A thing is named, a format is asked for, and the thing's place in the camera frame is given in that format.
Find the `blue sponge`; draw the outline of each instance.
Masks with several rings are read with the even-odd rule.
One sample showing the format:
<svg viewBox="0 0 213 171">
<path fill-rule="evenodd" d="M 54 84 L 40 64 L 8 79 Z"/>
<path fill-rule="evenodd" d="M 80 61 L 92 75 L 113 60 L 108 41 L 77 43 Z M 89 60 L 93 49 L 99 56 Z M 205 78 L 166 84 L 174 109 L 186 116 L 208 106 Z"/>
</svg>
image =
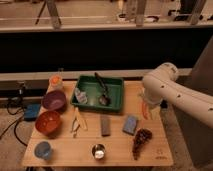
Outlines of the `blue sponge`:
<svg viewBox="0 0 213 171">
<path fill-rule="evenodd" d="M 30 104 L 27 106 L 26 111 L 24 112 L 25 121 L 34 121 L 36 120 L 41 105 L 40 104 Z"/>
<path fill-rule="evenodd" d="M 137 126 L 138 118 L 129 115 L 124 123 L 123 132 L 134 135 Z"/>
</svg>

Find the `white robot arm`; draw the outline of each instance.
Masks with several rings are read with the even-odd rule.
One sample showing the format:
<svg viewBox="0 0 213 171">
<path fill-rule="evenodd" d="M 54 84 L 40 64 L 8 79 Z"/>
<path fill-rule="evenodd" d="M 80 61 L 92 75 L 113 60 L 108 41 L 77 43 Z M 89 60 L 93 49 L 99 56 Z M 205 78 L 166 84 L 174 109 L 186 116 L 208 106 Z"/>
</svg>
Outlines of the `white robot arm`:
<svg viewBox="0 0 213 171">
<path fill-rule="evenodd" d="M 163 63 L 143 77 L 144 100 L 158 105 L 165 99 L 213 128 L 213 97 L 175 83 L 178 69 L 172 63 Z"/>
</svg>

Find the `blue cup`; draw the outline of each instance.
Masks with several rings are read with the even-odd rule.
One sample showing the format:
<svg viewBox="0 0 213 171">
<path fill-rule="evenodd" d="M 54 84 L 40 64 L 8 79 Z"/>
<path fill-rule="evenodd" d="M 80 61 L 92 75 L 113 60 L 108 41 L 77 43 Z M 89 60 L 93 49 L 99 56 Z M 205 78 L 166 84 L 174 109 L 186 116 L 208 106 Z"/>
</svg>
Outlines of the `blue cup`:
<svg viewBox="0 0 213 171">
<path fill-rule="evenodd" d="M 42 141 L 36 145 L 34 154 L 36 157 L 49 160 L 52 155 L 52 149 L 47 141 Z"/>
</svg>

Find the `wooden surface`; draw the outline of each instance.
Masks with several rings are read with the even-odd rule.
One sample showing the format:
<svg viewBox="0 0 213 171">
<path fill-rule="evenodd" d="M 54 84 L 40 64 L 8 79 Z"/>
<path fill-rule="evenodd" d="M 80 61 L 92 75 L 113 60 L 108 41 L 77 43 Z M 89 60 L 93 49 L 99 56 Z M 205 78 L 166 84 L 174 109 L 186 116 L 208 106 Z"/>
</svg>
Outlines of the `wooden surface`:
<svg viewBox="0 0 213 171">
<path fill-rule="evenodd" d="M 73 81 L 64 82 L 64 91 L 67 96 L 67 109 L 61 114 L 62 125 L 51 137 L 40 134 L 35 128 L 26 149 L 23 166 L 169 166 L 173 159 L 165 136 L 164 128 L 159 116 L 159 108 L 154 109 L 148 119 L 142 115 L 140 93 L 141 81 L 126 81 L 124 88 L 124 106 L 119 114 L 110 115 L 111 135 L 101 136 L 100 113 L 82 112 L 88 130 L 79 129 L 77 137 L 70 133 L 71 116 L 74 107 L 70 105 L 70 99 L 75 87 Z M 124 121 L 128 114 L 139 118 L 137 129 L 146 128 L 152 131 L 153 139 L 141 150 L 138 160 L 133 159 L 133 136 L 122 132 Z M 41 141 L 48 141 L 53 149 L 52 158 L 49 161 L 36 158 L 34 148 Z M 97 161 L 91 153 L 95 144 L 101 143 L 106 148 L 106 156 Z"/>
</svg>

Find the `red bowl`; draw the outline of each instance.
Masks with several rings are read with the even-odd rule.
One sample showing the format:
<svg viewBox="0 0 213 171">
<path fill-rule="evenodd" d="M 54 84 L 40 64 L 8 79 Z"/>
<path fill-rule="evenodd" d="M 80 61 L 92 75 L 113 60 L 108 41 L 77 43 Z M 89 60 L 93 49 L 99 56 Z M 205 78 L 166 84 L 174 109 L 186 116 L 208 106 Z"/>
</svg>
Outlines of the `red bowl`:
<svg viewBox="0 0 213 171">
<path fill-rule="evenodd" d="M 54 132 L 61 124 L 60 114 L 56 111 L 43 112 L 36 119 L 35 127 L 42 134 L 48 135 Z"/>
<path fill-rule="evenodd" d="M 65 106 L 67 102 L 64 92 L 54 90 L 44 95 L 41 104 L 48 110 L 59 110 Z"/>
</svg>

